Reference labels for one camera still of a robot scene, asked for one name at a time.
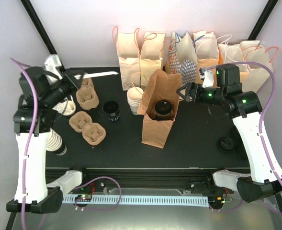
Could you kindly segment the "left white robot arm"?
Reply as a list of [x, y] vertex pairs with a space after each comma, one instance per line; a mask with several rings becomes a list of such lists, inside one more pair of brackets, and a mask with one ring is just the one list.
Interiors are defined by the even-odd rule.
[[59, 102], [81, 87], [82, 70], [66, 70], [56, 75], [42, 67], [22, 69], [19, 85], [22, 95], [13, 116], [19, 151], [18, 185], [8, 212], [56, 213], [71, 190], [86, 191], [89, 177], [70, 170], [51, 183], [45, 179], [46, 153], [67, 151], [61, 136], [52, 129]]

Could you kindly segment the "brown kraft paper bag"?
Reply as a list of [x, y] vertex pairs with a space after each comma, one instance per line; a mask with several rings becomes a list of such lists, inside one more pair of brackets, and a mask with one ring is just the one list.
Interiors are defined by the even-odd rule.
[[136, 90], [142, 96], [137, 110], [137, 114], [144, 116], [142, 143], [162, 149], [177, 115], [181, 74], [167, 74], [157, 69], [144, 79], [147, 82], [145, 91]]

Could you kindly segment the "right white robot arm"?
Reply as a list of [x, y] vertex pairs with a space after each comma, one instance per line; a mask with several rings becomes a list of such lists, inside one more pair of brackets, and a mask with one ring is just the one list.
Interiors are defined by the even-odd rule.
[[247, 203], [282, 192], [282, 168], [268, 139], [263, 123], [265, 109], [257, 94], [243, 91], [237, 64], [218, 65], [215, 70], [216, 77], [211, 68], [201, 68], [199, 72], [203, 83], [189, 82], [178, 88], [177, 94], [187, 102], [222, 107], [241, 137], [250, 173], [216, 171], [211, 178], [206, 179], [206, 190], [217, 193], [226, 187], [237, 191]]

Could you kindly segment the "black cup lid stack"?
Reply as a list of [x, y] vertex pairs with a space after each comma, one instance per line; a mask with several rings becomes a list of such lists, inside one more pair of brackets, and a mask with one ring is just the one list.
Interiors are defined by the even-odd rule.
[[218, 141], [218, 147], [222, 151], [230, 152], [230, 151], [233, 151], [235, 149], [235, 142], [230, 137], [222, 137]]

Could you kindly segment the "white stirrer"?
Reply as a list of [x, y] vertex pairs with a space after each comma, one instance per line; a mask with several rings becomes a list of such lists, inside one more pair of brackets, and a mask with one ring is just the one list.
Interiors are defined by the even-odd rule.
[[99, 73], [91, 73], [91, 74], [84, 74], [83, 78], [95, 78], [95, 77], [102, 77], [102, 76], [110, 76], [110, 75], [118, 75], [119, 73], [116, 71], [107, 71], [107, 72], [99, 72]]

